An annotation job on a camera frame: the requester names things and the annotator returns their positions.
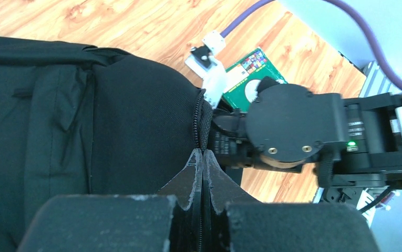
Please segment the green coin book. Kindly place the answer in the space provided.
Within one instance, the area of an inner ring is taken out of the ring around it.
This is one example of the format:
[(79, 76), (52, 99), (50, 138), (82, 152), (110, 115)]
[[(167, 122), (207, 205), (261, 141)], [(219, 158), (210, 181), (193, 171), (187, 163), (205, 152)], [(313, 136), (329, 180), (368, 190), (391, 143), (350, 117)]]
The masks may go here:
[(222, 99), (233, 109), (243, 112), (246, 112), (250, 103), (256, 99), (256, 89), (263, 78), (270, 77), (278, 83), (287, 83), (260, 47), (229, 67), (226, 76), (227, 85)]

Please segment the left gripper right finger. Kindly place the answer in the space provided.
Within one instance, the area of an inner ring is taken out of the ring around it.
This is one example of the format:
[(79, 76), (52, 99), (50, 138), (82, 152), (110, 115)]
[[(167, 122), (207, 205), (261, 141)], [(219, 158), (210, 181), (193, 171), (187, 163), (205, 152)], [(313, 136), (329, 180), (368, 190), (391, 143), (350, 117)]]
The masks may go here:
[(203, 155), (204, 251), (379, 251), (365, 218), (345, 204), (262, 203)]

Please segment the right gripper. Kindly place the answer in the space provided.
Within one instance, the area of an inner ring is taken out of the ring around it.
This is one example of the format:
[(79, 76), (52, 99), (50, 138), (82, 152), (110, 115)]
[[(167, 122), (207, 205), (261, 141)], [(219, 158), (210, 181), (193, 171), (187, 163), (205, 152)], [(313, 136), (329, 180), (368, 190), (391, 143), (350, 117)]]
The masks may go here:
[(344, 99), (263, 78), (247, 112), (216, 109), (208, 139), (222, 166), (299, 173), (317, 163), (330, 171), (349, 140)]

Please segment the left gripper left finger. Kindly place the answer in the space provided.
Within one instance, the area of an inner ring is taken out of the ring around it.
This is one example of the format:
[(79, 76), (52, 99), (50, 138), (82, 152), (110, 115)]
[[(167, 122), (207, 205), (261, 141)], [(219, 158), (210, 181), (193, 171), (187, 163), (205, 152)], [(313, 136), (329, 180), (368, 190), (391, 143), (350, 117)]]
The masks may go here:
[(151, 195), (61, 195), (37, 212), (19, 251), (200, 251), (202, 151)]

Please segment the black backpack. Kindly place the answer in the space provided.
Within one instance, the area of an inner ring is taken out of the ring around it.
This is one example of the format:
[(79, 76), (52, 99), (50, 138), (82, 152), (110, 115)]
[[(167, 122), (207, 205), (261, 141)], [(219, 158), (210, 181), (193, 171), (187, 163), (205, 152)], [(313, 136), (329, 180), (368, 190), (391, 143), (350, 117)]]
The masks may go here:
[(0, 37), (0, 251), (55, 196), (156, 193), (229, 111), (118, 48)]

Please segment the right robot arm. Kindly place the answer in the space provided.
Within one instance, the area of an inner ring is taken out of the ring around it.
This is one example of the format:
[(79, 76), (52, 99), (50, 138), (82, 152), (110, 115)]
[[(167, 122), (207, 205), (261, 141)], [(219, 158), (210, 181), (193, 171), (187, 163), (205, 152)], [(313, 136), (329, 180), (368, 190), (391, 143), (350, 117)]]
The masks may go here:
[(402, 190), (402, 94), (345, 99), (264, 78), (246, 112), (216, 109), (208, 148), (222, 166), (301, 173), (318, 185)]

